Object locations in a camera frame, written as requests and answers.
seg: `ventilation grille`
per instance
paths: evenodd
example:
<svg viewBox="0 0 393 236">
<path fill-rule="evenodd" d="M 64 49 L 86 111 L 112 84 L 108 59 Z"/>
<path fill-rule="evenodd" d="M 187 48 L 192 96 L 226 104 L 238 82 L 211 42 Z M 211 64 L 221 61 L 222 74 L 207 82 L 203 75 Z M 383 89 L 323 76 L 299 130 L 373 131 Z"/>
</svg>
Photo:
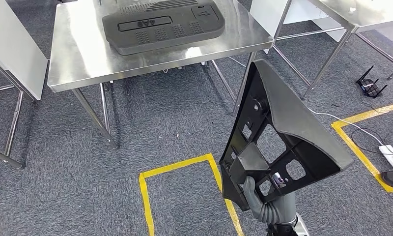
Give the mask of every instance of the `ventilation grille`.
<svg viewBox="0 0 393 236">
<path fill-rule="evenodd" d="M 144 31 L 136 32 L 136 38 L 139 44 L 150 43 L 149 36 Z"/>
<path fill-rule="evenodd" d="M 151 4 L 145 11 L 154 11 L 166 8 L 181 7 L 198 4 L 197 0 L 168 0 Z"/>
<path fill-rule="evenodd" d="M 152 5 L 151 3 L 147 3 L 147 4 L 143 4 L 143 5 L 120 7 L 120 13 L 122 15 L 130 15 L 130 14 L 135 14 L 135 13 L 139 13 L 139 12 L 144 12 L 151 5 Z"/>
<path fill-rule="evenodd" d="M 201 25 L 197 21 L 189 22 L 189 28 L 191 28 L 192 33 L 194 34 L 204 33 L 204 30 L 201 28 Z"/>
<path fill-rule="evenodd" d="M 155 29 L 155 35 L 158 41 L 163 41 L 169 39 L 168 34 L 165 29 Z"/>
<path fill-rule="evenodd" d="M 176 38 L 185 37 L 186 33 L 181 25 L 174 25 L 172 26 L 173 33 L 175 33 Z"/>
</svg>

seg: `power strip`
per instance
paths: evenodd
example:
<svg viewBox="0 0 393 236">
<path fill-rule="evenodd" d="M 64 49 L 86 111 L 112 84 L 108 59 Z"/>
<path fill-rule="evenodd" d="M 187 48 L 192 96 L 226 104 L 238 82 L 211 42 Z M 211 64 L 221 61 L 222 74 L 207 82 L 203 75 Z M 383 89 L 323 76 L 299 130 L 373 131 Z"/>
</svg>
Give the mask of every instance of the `power strip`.
<svg viewBox="0 0 393 236">
<path fill-rule="evenodd" d="M 393 147 L 391 145 L 379 146 L 379 150 L 393 167 Z"/>
</svg>

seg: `yellow floor tape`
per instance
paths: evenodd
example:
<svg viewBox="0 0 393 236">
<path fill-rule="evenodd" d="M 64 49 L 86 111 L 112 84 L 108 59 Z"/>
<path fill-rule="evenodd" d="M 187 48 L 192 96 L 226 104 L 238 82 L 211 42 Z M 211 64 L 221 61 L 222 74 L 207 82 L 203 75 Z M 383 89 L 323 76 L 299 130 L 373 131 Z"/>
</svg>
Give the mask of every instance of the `yellow floor tape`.
<svg viewBox="0 0 393 236">
<path fill-rule="evenodd" d="M 185 166 L 189 166 L 189 165 L 192 165 L 195 163 L 203 162 L 203 161 L 209 162 L 209 165 L 210 165 L 212 172 L 214 174 L 214 178 L 217 182 L 218 188 L 222 192 L 223 185 L 221 182 L 220 171 L 218 170 L 217 164 L 216 164 L 212 154 L 206 154 L 204 156 L 195 157 L 195 158 L 192 158 L 189 160 L 180 161 L 180 162 L 177 162 L 174 164 L 170 164 L 167 166 L 156 168 L 154 170 L 140 173 L 139 184 L 140 184 L 141 196 L 143 197 L 144 215 L 146 217 L 146 222 L 147 222 L 147 226 L 149 228 L 149 235 L 150 236 L 155 236 L 155 226 L 153 223 L 152 211 L 151 211 L 150 200 L 149 200 L 149 193 L 147 192 L 147 184 L 146 184 L 145 178 L 152 177 L 152 176 L 162 174 L 162 173 L 166 173 L 169 171 L 173 171 L 173 170 L 176 170 L 176 169 L 179 169 L 179 168 L 182 168 Z M 239 221 L 237 213 L 234 209 L 233 203 L 230 200 L 225 199 L 225 205 L 227 207 L 228 213 L 230 214 L 230 217 L 231 217 L 233 225 L 236 229 L 237 235 L 244 236 L 244 233 L 243 233 L 243 230 L 241 229 L 240 221 Z"/>
<path fill-rule="evenodd" d="M 368 112 L 364 112 L 352 117 L 345 118 L 343 120 L 348 121 L 350 123 L 356 123 L 368 118 L 376 117 L 379 115 L 386 114 L 390 111 L 393 111 L 393 105 L 389 105 L 386 107 L 374 109 Z M 360 148 L 350 139 L 350 137 L 342 130 L 344 126 L 348 125 L 341 120 L 336 121 L 331 124 L 334 130 L 340 135 L 340 137 L 344 140 L 344 142 L 350 147 L 350 149 L 354 152 L 354 154 L 361 160 L 361 162 L 366 166 L 366 168 L 370 171 L 370 173 L 376 178 L 376 180 L 380 183 L 380 185 L 388 192 L 393 192 L 393 188 L 389 185 L 385 184 L 380 177 L 379 170 L 374 167 L 374 165 L 370 162 L 370 160 L 364 155 L 364 153 L 360 150 Z"/>
</svg>

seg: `electrical cord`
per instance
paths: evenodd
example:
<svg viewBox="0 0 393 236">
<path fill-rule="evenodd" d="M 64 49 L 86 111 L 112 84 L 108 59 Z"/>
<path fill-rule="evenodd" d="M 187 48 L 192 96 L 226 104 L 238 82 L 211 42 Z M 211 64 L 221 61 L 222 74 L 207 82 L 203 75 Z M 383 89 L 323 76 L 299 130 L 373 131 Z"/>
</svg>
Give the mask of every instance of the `electrical cord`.
<svg viewBox="0 0 393 236">
<path fill-rule="evenodd" d="M 376 136 L 374 136 L 374 135 L 370 134 L 369 132 L 363 130 L 361 127 L 359 127 L 359 126 L 356 125 L 356 124 L 350 123 L 350 122 L 348 122 L 348 121 L 345 121 L 345 120 L 343 120 L 343 119 L 340 119 L 340 118 L 338 118 L 338 117 L 336 117 L 336 116 L 333 116 L 333 115 L 331 115 L 331 114 L 328 114 L 328 113 L 319 113 L 319 112 L 315 112 L 315 111 L 313 111 L 313 110 L 312 110 L 311 108 L 309 108 L 309 107 L 308 107 L 308 109 L 309 109 L 312 113 L 314 113 L 314 114 L 331 116 L 331 117 L 334 117 L 334 118 L 336 118 L 336 119 L 338 119 L 338 120 L 341 120 L 341 121 L 343 121 L 343 122 L 345 122 L 345 123 L 347 123 L 347 124 L 350 124 L 350 125 L 352 125 L 352 126 L 355 126 L 355 127 L 357 127 L 359 130 L 363 131 L 364 133 L 366 133 L 366 134 L 372 136 L 378 143 L 380 143 L 380 145 L 384 146 L 384 144 L 382 143 L 382 141 L 380 141 L 378 138 L 376 138 Z"/>
<path fill-rule="evenodd" d="M 356 146 L 358 146 L 360 149 L 362 149 L 362 150 L 380 154 L 381 152 L 379 152 L 379 151 L 371 151 L 371 150 L 368 150 L 368 149 L 366 149 L 366 148 L 364 148 L 364 147 L 359 146 L 359 144 L 358 144 L 358 143 L 354 140 L 354 138 L 353 138 L 354 133 L 356 133 L 356 132 L 359 131 L 359 130 L 360 130 L 360 129 L 356 129 L 356 130 L 354 130 L 354 131 L 350 134 L 351 141 L 353 141 L 353 143 L 354 143 Z"/>
<path fill-rule="evenodd" d="M 357 130 L 361 130 L 361 131 L 363 131 L 364 133 L 366 133 L 366 134 L 370 135 L 371 137 L 373 137 L 378 143 L 380 143 L 381 146 L 385 146 L 385 145 L 382 143 L 382 141 L 380 141 L 378 138 L 376 138 L 376 136 L 370 134 L 369 132 L 365 131 L 363 128 L 359 127 L 359 126 L 356 125 L 356 124 L 350 123 L 350 122 L 348 122 L 348 121 L 345 121 L 345 120 L 343 120 L 343 119 L 340 119 L 340 118 L 338 118 L 338 117 L 336 117 L 336 116 L 334 116 L 334 115 L 328 114 L 328 113 L 319 113 L 319 112 L 315 112 L 314 110 L 312 110 L 312 109 L 309 108 L 309 107 L 307 107 L 307 108 L 308 108 L 312 113 L 314 113 L 314 114 L 330 116 L 330 117 L 336 118 L 336 119 L 338 119 L 338 120 L 341 120 L 341 121 L 343 121 L 343 122 L 345 122 L 345 123 L 347 123 L 347 124 L 350 124 L 350 125 L 352 125 L 352 126 L 355 126 L 355 127 L 357 127 L 358 129 L 356 129 L 355 131 L 353 131 L 353 133 L 356 132 Z M 353 140 L 353 133 L 351 133 L 351 140 L 354 142 L 354 144 L 355 144 L 356 146 L 358 146 L 357 143 Z M 363 150 L 369 151 L 369 152 L 374 152 L 374 151 L 370 151 L 370 150 L 368 150 L 368 149 L 362 148 L 362 147 L 360 147 L 360 146 L 358 146 L 358 147 L 361 148 L 361 149 L 363 149 Z M 374 152 L 374 153 L 377 153 L 377 154 L 380 153 L 380 154 L 382 154 L 382 155 L 393 155 L 393 154 L 392 154 L 393 152 L 392 152 L 392 153 Z"/>
</svg>

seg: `metal table top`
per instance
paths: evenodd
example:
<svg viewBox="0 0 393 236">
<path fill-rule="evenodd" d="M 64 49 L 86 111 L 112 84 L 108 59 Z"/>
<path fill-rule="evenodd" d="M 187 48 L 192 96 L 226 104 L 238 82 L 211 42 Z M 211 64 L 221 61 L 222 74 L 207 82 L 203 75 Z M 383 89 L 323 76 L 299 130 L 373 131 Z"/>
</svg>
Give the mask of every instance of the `metal table top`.
<svg viewBox="0 0 393 236">
<path fill-rule="evenodd" d="M 347 30 L 393 25 L 393 0 L 309 0 Z"/>
<path fill-rule="evenodd" d="M 104 35 L 101 19 L 118 10 L 115 0 L 57 5 L 48 86 L 54 92 L 65 91 L 272 46 L 273 38 L 237 0 L 214 2 L 225 18 L 221 36 L 128 56 L 111 48 Z"/>
</svg>

